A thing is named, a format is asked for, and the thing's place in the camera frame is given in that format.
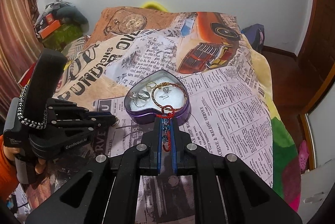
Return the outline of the hand in orange sleeve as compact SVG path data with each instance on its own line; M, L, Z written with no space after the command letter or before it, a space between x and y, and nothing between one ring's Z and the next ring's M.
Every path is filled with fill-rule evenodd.
M15 167L15 154L19 152L20 148L6 147L1 135L1 201L5 201L19 184Z

